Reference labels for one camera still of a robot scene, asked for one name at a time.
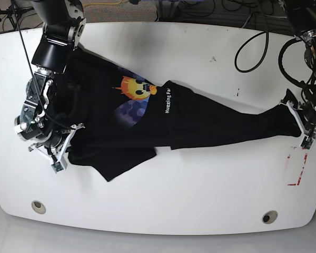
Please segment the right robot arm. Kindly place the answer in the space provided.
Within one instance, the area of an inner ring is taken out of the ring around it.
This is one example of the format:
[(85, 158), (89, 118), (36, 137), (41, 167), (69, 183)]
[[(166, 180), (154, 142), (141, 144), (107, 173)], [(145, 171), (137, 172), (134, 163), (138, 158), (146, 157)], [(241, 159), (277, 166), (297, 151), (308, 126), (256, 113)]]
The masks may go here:
[(64, 154), (84, 124), (64, 123), (76, 112), (78, 88), (56, 78), (78, 47), (86, 18), (81, 1), (32, 1), (32, 7), (43, 21), (42, 37), (33, 58), (27, 59), (36, 71), (31, 71), (14, 131), (24, 141), (33, 140), (29, 151), (40, 153), (59, 172), (67, 168)]

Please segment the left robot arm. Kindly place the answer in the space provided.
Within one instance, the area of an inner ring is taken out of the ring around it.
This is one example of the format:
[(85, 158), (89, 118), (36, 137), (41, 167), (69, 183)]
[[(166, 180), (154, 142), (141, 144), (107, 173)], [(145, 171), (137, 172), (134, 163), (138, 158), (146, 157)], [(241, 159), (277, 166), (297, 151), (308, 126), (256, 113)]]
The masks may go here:
[[(289, 21), (294, 38), (281, 48), (278, 64), (284, 77), (301, 88), (303, 104), (299, 106), (304, 133), (312, 139), (316, 136), (316, 1), (279, 1)], [(304, 61), (312, 71), (310, 81), (292, 78), (282, 64), (286, 49), (299, 41), (305, 44)]]

